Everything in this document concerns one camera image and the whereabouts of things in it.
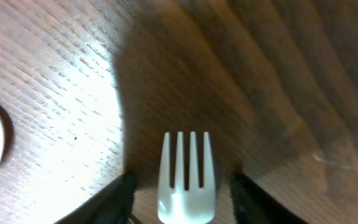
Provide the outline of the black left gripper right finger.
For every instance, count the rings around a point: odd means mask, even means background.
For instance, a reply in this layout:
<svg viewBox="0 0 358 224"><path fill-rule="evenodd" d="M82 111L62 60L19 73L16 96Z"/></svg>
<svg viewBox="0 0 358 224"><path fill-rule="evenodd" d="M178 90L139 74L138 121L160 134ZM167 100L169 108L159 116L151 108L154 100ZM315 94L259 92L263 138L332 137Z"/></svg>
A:
<svg viewBox="0 0 358 224"><path fill-rule="evenodd" d="M239 224L306 224L240 172L230 179L234 217Z"/></svg>

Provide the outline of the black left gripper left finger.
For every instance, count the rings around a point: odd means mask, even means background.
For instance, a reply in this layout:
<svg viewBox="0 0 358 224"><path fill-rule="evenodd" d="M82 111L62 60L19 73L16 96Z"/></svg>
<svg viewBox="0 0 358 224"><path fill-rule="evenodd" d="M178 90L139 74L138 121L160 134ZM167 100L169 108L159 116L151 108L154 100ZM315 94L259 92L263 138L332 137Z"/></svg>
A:
<svg viewBox="0 0 358 224"><path fill-rule="evenodd" d="M131 174L122 174L57 223L128 223L135 190L135 178Z"/></svg>

